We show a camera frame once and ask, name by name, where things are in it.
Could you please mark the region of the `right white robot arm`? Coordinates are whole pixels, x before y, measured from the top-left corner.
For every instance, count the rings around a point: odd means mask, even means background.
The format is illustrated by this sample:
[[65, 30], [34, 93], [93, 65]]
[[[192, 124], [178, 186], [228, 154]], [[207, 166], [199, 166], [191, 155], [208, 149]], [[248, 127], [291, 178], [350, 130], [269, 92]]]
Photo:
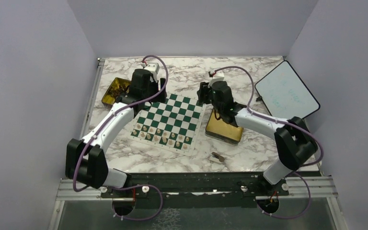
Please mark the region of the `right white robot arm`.
[[263, 134], [276, 143], [278, 160], [269, 166], [257, 182], [258, 191], [269, 195], [284, 177], [298, 170], [318, 150], [319, 146], [299, 117], [277, 118], [253, 111], [237, 103], [226, 81], [200, 83], [199, 104], [211, 104], [218, 120], [233, 127], [242, 127]]

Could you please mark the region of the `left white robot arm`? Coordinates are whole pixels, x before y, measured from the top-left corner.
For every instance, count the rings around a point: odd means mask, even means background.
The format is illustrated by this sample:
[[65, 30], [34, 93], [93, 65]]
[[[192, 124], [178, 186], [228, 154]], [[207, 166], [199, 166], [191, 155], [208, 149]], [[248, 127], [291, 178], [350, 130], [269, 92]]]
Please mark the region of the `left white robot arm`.
[[159, 65], [147, 64], [134, 70], [131, 83], [120, 94], [110, 112], [82, 139], [71, 139], [67, 144], [65, 173], [69, 179], [87, 187], [113, 187], [117, 195], [124, 197], [131, 192], [128, 174], [111, 169], [105, 153], [119, 132], [145, 109], [146, 103], [164, 102], [166, 79], [158, 79]]

